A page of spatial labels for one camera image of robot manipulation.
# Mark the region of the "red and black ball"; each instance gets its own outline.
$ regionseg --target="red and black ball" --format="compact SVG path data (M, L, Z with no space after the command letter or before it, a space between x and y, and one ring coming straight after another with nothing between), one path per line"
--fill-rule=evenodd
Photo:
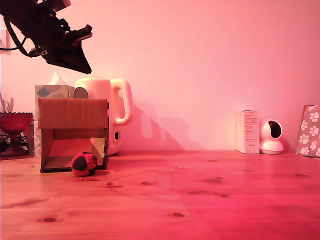
M97 165L97 156L85 151L78 153L71 162L72 172L77 177L94 175Z

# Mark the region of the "gift bag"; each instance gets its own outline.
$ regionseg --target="gift bag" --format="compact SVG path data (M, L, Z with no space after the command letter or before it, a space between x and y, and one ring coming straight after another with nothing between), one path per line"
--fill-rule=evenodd
M320 158L320 105L305 105L296 153Z

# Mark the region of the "security camera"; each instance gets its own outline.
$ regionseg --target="security camera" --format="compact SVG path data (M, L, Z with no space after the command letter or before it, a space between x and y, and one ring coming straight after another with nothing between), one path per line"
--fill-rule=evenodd
M284 146L279 141L282 136L283 129L281 124L275 120L267 120L261 125L260 136L260 152L263 154L280 154L284 150Z

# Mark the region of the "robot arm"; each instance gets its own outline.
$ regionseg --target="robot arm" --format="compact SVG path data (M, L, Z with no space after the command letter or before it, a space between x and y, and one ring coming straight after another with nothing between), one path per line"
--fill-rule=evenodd
M0 14L11 35L15 49L33 58L42 56L48 64L72 69L85 74L91 73L82 49L82 40L92 36L90 25L80 30L71 30L64 19L58 19L56 12L66 8L69 0L0 0ZM15 25L25 39L21 43L11 24ZM23 47L26 38L35 45L29 53Z

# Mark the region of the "electric kettle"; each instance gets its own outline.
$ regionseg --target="electric kettle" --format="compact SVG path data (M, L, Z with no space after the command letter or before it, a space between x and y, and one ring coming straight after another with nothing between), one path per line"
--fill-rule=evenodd
M132 120L133 99L130 84L124 79L106 79L102 77L88 77L75 82L74 99L107 99L109 102L109 144L107 155L114 155L121 149L120 126L127 125ZM121 109L124 104L124 117Z

